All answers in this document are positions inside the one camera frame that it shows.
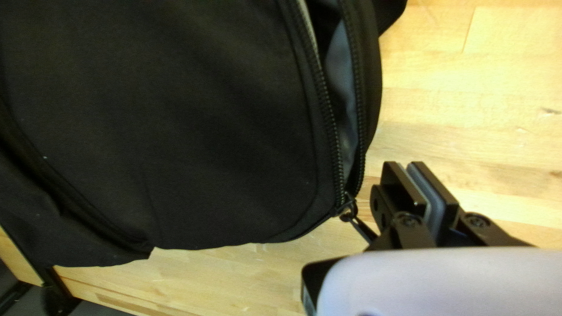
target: zipper teeth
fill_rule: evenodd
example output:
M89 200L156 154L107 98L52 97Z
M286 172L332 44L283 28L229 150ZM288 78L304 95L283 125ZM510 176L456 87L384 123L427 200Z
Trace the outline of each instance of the zipper teeth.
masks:
M328 94L326 78L324 76L324 72L322 71L320 56L314 49L315 46L312 34L309 33L309 30L306 27L306 18L304 17L305 13L295 1L289 1L289 3L292 8L291 11L293 12L293 18L297 21L298 32L300 33L301 38L305 40L306 58L309 60L309 64L313 66L314 83L320 99L322 116L324 117L328 133L332 135L329 143L332 165L334 166L334 183L336 184L336 208L338 208L345 203L345 177L343 174L343 161L340 153L336 118L334 116L332 102L330 101Z
M355 28L353 27L353 23L351 23L348 19L349 10L347 7L347 1L341 0L340 1L341 8L342 8L342 18L345 23L345 27L347 30L347 40L350 44L350 51L351 51L351 65L353 69L353 84L355 86L355 102L357 108L357 153L359 154L359 170L357 175L357 183L355 185L354 191L352 194L356 196L359 191L361 190L361 186L363 183L363 176L365 175L365 113L364 113L364 102L363 102L363 94L361 93L361 77L359 76L362 73L361 69L361 62L359 61L359 54L357 53L357 41L355 41Z

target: gray lining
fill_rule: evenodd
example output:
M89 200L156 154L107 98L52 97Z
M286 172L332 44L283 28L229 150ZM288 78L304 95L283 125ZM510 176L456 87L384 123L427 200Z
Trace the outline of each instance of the gray lining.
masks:
M305 17L308 33L312 39L318 62L321 65L318 53L318 44L312 27L310 13L305 0L297 0ZM319 0L320 3L339 10L337 0ZM336 117L338 127L338 140L343 164L344 179L347 181L359 142L359 128L357 126L357 104L355 100L355 85L353 77L353 64L351 61L351 49L347 39L347 32L343 21L340 21L334 34L324 60L324 71L328 88L336 95L340 102L334 102L334 106L342 106L339 111L341 115Z

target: wooden surface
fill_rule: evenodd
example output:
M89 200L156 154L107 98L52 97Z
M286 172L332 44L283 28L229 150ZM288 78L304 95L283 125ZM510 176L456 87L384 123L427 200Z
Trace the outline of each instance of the wooden surface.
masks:
M562 2L413 0L380 44L383 110L365 188L385 160L422 160L467 211L562 249ZM358 201L368 219L367 190ZM32 278L0 242L18 277ZM332 219L288 243L58 271L74 295L136 315L298 316L301 267L364 246Z

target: black metal clamp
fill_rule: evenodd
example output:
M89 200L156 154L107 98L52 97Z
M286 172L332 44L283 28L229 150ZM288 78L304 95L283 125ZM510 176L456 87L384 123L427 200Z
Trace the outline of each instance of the black metal clamp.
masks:
M463 246L533 246L508 235L490 218L466 213L455 197L421 161L403 168L386 161L380 184L371 188L371 213L377 236L357 218L357 206L340 216L350 222L369 246L365 251ZM314 315L322 282L342 258L306 265L302 270L302 302Z

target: bag fabric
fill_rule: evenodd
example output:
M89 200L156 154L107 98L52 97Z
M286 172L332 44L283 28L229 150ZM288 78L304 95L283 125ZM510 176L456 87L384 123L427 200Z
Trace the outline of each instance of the bag fabric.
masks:
M2 1L0 224L67 267L306 234L360 188L404 6Z

